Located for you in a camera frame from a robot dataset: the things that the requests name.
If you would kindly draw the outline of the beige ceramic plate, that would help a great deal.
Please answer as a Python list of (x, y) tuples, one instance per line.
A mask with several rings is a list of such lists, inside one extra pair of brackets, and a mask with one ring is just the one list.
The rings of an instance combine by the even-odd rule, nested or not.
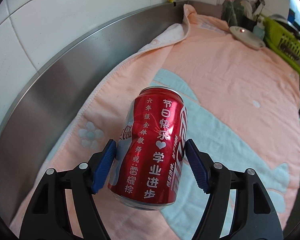
[(260, 50), (261, 48), (266, 47), (263, 40), (243, 27), (231, 26), (229, 30), (234, 38), (236, 38), (249, 48)]

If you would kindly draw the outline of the green dish rack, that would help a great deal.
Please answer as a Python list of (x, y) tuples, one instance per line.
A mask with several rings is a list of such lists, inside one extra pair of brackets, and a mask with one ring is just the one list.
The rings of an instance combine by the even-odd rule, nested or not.
[(300, 40), (283, 25), (264, 18), (266, 45), (286, 61), (300, 76)]

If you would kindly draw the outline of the pink airplane towel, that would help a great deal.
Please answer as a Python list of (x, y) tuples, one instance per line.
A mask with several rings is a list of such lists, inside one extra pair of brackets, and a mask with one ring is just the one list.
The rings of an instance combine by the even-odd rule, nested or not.
[(132, 100), (148, 86), (176, 90), (187, 108), (187, 137), (231, 170), (253, 168), (285, 226), (300, 184), (299, 75), (267, 48), (253, 50), (226, 22), (184, 7), (171, 25), (117, 65), (94, 89), (55, 155), (69, 170), (118, 139)]

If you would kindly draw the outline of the red cola can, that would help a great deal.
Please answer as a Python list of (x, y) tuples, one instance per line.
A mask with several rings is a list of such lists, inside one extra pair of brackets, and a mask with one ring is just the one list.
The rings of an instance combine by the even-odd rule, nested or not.
[(187, 109), (173, 89), (152, 86), (132, 101), (111, 168), (109, 190), (124, 205), (160, 210), (176, 201)]

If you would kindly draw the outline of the teal soap bottle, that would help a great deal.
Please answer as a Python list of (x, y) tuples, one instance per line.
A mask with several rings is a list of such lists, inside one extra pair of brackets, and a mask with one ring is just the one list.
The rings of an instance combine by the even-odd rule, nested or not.
[(265, 36), (265, 26), (264, 25), (255, 25), (253, 28), (253, 34), (259, 39), (263, 40)]

